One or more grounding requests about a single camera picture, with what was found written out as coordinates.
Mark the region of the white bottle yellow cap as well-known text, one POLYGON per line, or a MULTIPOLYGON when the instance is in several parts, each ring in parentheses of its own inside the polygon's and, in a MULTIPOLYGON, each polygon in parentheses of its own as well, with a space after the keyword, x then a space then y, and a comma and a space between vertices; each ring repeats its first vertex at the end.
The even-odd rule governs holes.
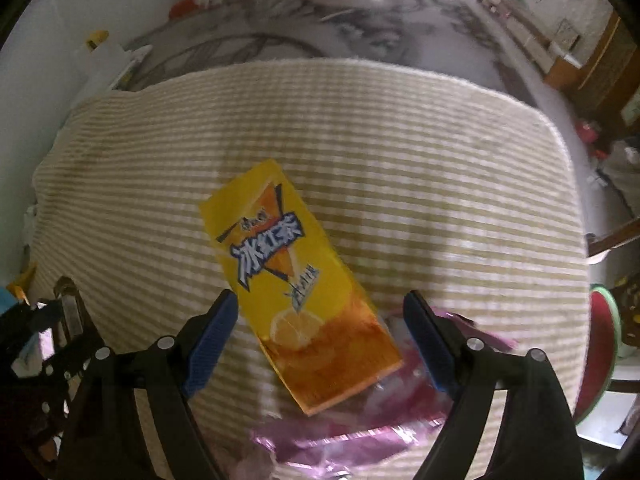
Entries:
POLYGON ((132 61, 126 51, 106 30, 89 36, 74 52, 74 60, 86 77, 90 93, 104 90, 132 61))

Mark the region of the purple snack wrapper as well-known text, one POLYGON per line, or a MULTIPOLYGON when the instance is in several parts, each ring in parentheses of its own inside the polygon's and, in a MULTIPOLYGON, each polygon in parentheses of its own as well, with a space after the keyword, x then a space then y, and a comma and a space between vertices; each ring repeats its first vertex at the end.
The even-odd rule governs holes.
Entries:
POLYGON ((279 466, 304 479, 346 479, 435 439, 452 401, 433 386, 401 313, 385 322, 404 365, 317 415, 261 422, 232 479, 273 479, 279 466))

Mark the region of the yellow iced tea carton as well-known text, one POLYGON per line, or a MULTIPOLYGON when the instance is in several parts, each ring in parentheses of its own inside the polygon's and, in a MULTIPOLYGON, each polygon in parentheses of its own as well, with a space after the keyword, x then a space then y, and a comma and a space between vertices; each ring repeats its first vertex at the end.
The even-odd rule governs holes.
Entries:
POLYGON ((200 211, 243 318, 305 414, 401 368, 372 301, 275 160, 230 181, 200 211))

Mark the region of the red bag on floor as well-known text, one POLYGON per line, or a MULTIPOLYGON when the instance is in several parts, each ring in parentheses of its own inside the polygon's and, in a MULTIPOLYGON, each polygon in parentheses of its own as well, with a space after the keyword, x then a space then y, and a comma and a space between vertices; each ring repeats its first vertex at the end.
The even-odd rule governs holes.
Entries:
POLYGON ((183 18, 193 12, 210 10, 221 6, 224 0, 181 0, 175 3, 168 13, 168 20, 183 18))

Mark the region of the red bin with green rim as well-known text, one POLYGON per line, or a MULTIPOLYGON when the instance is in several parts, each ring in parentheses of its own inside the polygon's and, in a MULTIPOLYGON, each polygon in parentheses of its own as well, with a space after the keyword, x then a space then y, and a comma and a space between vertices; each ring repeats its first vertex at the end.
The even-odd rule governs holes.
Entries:
POLYGON ((622 322, 615 299, 603 285, 592 284, 588 351, 574 413, 576 425, 593 411, 608 391, 621 343, 622 322))

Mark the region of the dark wooden chair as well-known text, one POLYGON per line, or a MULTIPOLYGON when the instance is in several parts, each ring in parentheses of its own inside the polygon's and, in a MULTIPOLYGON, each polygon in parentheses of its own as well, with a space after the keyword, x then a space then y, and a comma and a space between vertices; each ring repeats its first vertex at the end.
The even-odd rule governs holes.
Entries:
POLYGON ((608 234, 595 236, 590 233, 587 236, 587 256, 599 257, 615 248, 627 245, 640 236, 640 218, 636 217, 614 229, 608 234))

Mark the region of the grey patterned floor rug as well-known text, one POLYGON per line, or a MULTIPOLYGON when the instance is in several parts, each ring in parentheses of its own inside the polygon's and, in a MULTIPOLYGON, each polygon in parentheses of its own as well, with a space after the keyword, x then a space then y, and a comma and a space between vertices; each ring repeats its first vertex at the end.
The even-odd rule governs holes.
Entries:
POLYGON ((248 0, 192 12, 132 46, 151 52, 124 85, 285 58, 356 58, 442 73, 536 100, 498 39, 461 0, 248 0))

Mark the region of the beige striped table cloth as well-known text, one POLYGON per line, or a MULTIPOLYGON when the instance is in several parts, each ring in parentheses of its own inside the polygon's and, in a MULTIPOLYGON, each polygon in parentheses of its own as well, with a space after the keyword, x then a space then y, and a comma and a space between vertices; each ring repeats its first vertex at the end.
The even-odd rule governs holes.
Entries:
POLYGON ((198 206, 266 159, 378 310, 418 290, 544 350, 576 401, 590 307, 570 153, 536 108, 424 70, 259 61, 77 105, 32 176, 30 298, 68 276, 119 352, 175 333, 227 284, 198 206))

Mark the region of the low tv cabinet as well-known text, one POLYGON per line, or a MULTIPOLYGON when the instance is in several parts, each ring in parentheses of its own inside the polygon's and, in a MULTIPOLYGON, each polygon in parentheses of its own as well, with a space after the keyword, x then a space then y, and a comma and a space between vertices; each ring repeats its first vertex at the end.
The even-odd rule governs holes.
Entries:
POLYGON ((567 92, 578 83, 582 66, 561 49, 544 24, 518 0, 476 0, 501 24, 534 63, 549 87, 567 92))

